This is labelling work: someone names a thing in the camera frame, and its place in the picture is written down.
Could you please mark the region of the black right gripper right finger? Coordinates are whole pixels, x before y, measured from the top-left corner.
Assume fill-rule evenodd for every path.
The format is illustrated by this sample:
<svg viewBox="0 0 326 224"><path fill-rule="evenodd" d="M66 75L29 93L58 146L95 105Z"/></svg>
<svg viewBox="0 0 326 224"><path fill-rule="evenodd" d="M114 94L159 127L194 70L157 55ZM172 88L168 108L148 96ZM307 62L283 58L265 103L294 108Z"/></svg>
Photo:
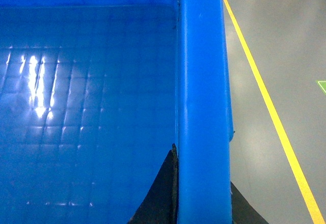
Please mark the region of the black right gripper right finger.
<svg viewBox="0 0 326 224"><path fill-rule="evenodd" d="M231 182L232 221L237 224L268 224Z"/></svg>

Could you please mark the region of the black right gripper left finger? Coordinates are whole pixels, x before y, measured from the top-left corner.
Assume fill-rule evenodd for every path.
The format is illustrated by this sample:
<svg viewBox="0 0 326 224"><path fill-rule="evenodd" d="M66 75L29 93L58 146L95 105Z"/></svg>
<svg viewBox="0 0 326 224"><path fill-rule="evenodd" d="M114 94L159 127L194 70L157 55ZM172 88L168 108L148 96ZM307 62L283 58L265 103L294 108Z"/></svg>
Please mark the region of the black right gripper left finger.
<svg viewBox="0 0 326 224"><path fill-rule="evenodd" d="M128 223L177 223L178 155L172 144L147 195Z"/></svg>

